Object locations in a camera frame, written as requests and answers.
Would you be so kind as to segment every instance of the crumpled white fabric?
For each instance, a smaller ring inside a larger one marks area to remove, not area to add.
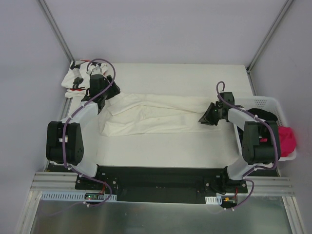
[[[210,102],[207,97],[121,93],[101,111],[100,131],[107,137],[218,131],[218,126],[198,122]]]
[[[90,76],[87,74],[88,61],[72,61],[64,80],[62,81],[62,87],[67,88],[65,97],[84,97],[86,90],[90,88]],[[108,66],[106,63],[95,63],[101,67],[103,73],[108,71]],[[71,68],[72,65],[77,65],[79,68]],[[95,68],[94,64],[89,66],[89,70]]]

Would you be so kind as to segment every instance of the black fabric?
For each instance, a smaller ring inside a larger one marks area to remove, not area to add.
[[[276,122],[278,120],[276,115],[274,115],[271,112],[265,111],[265,110],[252,108],[252,109],[248,110],[248,112],[252,113],[253,115],[257,115],[259,118],[264,119],[266,121],[272,120],[272,121]]]

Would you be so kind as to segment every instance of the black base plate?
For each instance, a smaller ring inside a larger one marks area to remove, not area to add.
[[[220,189],[217,186],[223,171],[100,166],[96,178],[112,187],[117,201],[204,204],[206,196],[215,196]],[[235,193],[238,188],[239,193],[247,193],[247,186],[243,184],[244,181],[234,181],[226,187],[226,192]],[[78,176],[75,189],[100,191],[103,185]]]

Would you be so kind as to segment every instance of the metal frame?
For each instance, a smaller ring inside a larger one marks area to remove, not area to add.
[[[45,0],[37,0],[40,8],[42,9],[50,27],[52,28],[61,48],[63,49],[67,59],[74,61],[74,57],[46,3]],[[274,20],[269,31],[265,35],[260,47],[258,48],[255,56],[253,57],[250,65],[247,67],[246,72],[250,81],[252,92],[256,95],[254,88],[251,70],[254,68],[263,51],[266,49],[268,43],[274,36],[276,30],[280,26],[285,15],[292,6],[294,0],[286,0],[276,19]],[[60,119],[68,115],[68,111],[71,105],[71,99],[66,99],[63,105]],[[75,191],[75,182],[77,175],[75,173],[51,173],[51,172],[38,172],[35,174],[30,193],[23,210],[21,219],[18,225],[18,233],[28,234],[31,231],[33,225],[39,199],[41,198],[42,191]],[[290,226],[294,234],[304,234],[306,230],[303,226],[302,218],[297,206],[296,198],[294,197],[294,191],[290,180],[286,177],[254,177],[250,176],[255,182],[255,189],[253,196],[282,196],[285,204],[285,209],[288,215]]]
[[[39,4],[44,16],[46,17],[55,37],[57,38],[59,45],[61,46],[62,50],[64,51],[67,59],[70,62],[74,61],[75,59],[74,59],[71,51],[69,50],[68,45],[67,45],[61,31],[59,30],[59,27],[58,27],[53,15],[52,15],[50,9],[49,9],[49,7],[48,7],[48,4],[46,3],[45,0],[37,0],[37,2]]]
[[[252,196],[295,196],[291,181],[287,177],[248,176],[254,181],[255,188]],[[77,174],[70,172],[37,172],[31,191],[58,192],[94,192],[92,190],[75,190]]]
[[[258,48],[255,56],[253,57],[250,65],[247,67],[247,73],[250,73],[251,70],[254,68],[255,64],[258,62],[260,56],[262,55],[263,51],[266,49],[267,45],[269,44],[271,38],[275,34],[276,30],[280,26],[282,20],[286,16],[287,12],[289,11],[290,7],[292,6],[294,0],[286,0],[282,9],[278,13],[277,17],[275,18],[272,26],[270,27],[269,31],[265,35],[260,47]]]
[[[283,197],[283,202],[293,234],[306,234],[303,220],[295,197]]]

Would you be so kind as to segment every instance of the white table surface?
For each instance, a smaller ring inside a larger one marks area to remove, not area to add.
[[[125,93],[216,98],[219,81],[234,97],[252,96],[243,65],[130,64],[116,63],[116,83]],[[69,113],[80,103],[72,100]],[[234,127],[224,120],[221,131],[187,134],[101,136],[97,157],[105,166],[223,168],[239,156]]]

